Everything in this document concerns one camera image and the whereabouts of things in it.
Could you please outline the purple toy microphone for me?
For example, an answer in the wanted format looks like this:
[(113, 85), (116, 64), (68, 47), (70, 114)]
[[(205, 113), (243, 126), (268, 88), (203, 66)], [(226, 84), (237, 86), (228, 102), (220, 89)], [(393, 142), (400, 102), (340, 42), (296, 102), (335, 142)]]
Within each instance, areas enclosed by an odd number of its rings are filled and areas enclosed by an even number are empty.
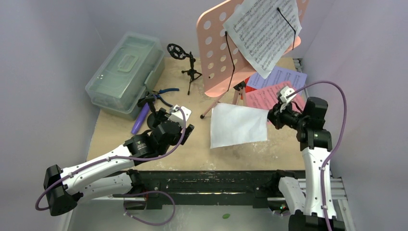
[(136, 121), (135, 121), (135, 123), (134, 123), (134, 125), (133, 125), (133, 127), (131, 129), (131, 134), (132, 135), (136, 135), (139, 132), (139, 130), (140, 130), (141, 126), (143, 125), (149, 111), (150, 111), (149, 105), (146, 103), (142, 107), (142, 110), (140, 111), (139, 115), (137, 116)]

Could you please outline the pink sheet music page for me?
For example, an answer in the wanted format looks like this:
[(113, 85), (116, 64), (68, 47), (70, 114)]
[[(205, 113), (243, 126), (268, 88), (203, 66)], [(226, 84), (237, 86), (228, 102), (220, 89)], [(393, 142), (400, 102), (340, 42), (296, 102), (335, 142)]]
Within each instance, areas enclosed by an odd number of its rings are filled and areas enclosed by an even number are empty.
[(292, 87), (289, 81), (284, 81), (280, 84), (248, 92), (245, 94), (246, 104), (252, 108), (272, 109), (278, 102), (277, 93), (285, 86)]

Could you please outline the lavender sheet music page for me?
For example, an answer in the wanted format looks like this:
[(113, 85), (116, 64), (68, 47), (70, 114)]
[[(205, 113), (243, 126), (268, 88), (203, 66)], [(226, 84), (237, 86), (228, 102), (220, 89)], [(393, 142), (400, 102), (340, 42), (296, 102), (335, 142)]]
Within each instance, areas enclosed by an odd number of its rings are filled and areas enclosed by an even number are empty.
[(268, 86), (280, 84), (284, 81), (289, 81), (292, 88), (297, 90), (305, 85), (306, 79), (306, 73), (275, 66), (267, 78), (263, 78), (258, 73), (250, 76), (248, 85), (255, 89), (262, 89)]

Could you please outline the red sheet music page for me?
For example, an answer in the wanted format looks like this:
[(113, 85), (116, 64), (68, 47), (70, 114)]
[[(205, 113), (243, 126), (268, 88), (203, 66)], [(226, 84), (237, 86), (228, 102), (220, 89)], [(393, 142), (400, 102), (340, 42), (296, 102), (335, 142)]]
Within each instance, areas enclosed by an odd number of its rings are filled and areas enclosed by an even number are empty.
[(246, 93), (252, 92), (252, 91), (255, 91), (255, 90), (256, 90), (255, 88), (250, 87), (250, 86), (248, 85), (249, 79), (250, 79), (250, 78), (248, 77), (247, 79), (244, 80), (244, 81), (245, 81), (245, 84), (246, 84), (246, 87), (245, 87), (245, 92), (246, 92)]

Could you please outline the pink music stand tripod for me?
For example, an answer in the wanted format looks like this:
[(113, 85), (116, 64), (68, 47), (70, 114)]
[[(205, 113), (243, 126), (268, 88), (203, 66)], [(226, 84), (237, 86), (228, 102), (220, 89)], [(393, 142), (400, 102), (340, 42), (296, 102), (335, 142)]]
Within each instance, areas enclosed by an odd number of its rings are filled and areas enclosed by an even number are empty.
[(226, 0), (203, 12), (196, 23), (196, 33), (203, 74), (204, 92), (214, 102), (201, 113), (204, 118), (228, 90), (235, 91), (232, 100), (246, 103), (245, 80), (255, 73), (231, 38), (225, 35), (223, 23), (238, 10), (242, 1)]

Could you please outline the white sheet music page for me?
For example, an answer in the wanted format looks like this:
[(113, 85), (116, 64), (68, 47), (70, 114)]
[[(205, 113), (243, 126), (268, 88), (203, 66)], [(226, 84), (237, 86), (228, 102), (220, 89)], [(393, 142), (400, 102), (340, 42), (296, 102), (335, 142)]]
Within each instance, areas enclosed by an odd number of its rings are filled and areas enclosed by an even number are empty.
[(225, 21), (224, 29), (243, 57), (267, 78), (302, 30), (294, 0), (245, 0)]
[(266, 141), (268, 110), (219, 103), (212, 109), (210, 148)]

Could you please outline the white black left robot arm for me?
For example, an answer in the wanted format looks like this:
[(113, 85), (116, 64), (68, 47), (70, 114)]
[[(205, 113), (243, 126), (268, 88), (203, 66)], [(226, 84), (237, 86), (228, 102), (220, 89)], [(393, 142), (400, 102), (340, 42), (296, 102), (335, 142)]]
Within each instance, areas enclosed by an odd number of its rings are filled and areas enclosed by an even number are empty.
[(59, 216), (93, 198), (109, 194), (141, 195), (143, 183), (125, 170), (164, 158), (183, 145), (194, 130), (193, 125), (187, 124), (190, 116), (190, 109), (175, 105), (154, 129), (134, 135), (104, 155), (72, 167), (48, 167), (44, 192), (35, 209)]

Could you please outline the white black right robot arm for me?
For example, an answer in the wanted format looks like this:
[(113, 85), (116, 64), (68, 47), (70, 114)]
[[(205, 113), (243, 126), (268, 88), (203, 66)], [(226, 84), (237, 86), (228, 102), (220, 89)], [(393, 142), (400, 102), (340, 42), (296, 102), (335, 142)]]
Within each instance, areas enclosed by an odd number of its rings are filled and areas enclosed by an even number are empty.
[(290, 210), (290, 231), (344, 231), (338, 220), (331, 194), (330, 162), (332, 137), (323, 128), (328, 103), (309, 97), (302, 112), (292, 109), (289, 100), (279, 99), (268, 113), (276, 129), (288, 126), (297, 131), (296, 138), (305, 164), (306, 192), (303, 193), (294, 177), (272, 180), (271, 192), (284, 195)]

